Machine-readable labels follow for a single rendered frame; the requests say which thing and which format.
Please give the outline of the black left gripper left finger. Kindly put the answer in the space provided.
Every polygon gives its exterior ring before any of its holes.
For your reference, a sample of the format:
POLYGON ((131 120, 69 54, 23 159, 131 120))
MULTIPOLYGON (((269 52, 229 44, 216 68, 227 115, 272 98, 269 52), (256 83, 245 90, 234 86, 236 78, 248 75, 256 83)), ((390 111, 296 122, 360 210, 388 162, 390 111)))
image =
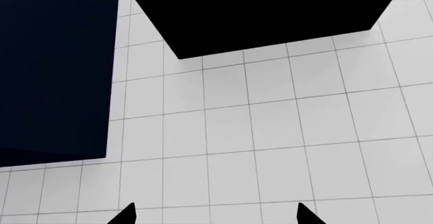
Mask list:
POLYGON ((107 224, 135 224, 137 219, 135 203, 130 203, 107 224))

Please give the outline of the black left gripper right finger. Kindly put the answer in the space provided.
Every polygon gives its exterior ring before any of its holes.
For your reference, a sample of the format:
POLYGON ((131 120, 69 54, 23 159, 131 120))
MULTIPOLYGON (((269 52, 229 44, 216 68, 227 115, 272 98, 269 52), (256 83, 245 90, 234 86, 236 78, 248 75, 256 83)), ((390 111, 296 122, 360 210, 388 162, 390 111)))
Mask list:
POLYGON ((296 219, 298 224, 326 224, 303 203, 298 203, 296 219))

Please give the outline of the dark navy cabinet block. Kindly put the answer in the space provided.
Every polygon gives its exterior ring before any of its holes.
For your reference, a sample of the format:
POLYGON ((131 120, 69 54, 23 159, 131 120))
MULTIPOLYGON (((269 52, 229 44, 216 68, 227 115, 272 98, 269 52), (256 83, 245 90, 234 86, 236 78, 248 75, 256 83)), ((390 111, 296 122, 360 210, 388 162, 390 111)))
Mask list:
POLYGON ((118 0, 0 0, 0 167, 106 156, 118 0))

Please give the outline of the black cabinet block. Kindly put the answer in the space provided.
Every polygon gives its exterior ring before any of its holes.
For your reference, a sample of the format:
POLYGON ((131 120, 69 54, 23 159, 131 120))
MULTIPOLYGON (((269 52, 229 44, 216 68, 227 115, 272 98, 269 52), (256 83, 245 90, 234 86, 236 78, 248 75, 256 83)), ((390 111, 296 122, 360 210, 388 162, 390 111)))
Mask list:
POLYGON ((369 30, 392 0, 136 0, 179 59, 369 30))

